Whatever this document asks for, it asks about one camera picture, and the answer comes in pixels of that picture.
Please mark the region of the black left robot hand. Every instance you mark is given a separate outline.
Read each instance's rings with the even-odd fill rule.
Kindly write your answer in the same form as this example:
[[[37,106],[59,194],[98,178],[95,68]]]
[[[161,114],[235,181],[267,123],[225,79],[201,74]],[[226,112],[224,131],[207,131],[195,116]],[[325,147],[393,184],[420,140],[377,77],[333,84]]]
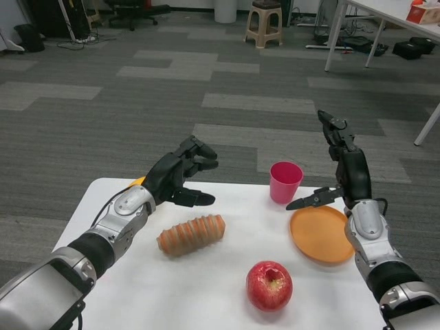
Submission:
[[[165,154],[146,174],[142,182],[158,206],[165,201],[178,206],[209,206],[215,197],[199,190],[184,188],[184,182],[201,171],[217,168],[216,152],[191,135],[179,148]]]

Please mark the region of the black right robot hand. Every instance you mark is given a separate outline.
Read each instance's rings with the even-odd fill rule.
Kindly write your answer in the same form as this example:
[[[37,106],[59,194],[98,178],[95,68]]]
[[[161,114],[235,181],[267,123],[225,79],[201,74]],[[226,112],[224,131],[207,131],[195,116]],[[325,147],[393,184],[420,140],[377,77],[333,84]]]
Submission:
[[[355,144],[355,135],[345,119],[337,118],[326,111],[318,111],[322,131],[329,145],[331,159],[338,163],[335,177],[336,187],[332,190],[323,187],[313,194],[292,201],[287,210],[299,210],[307,207],[320,207],[343,198],[347,208],[363,199],[372,198],[371,176],[363,150]]]

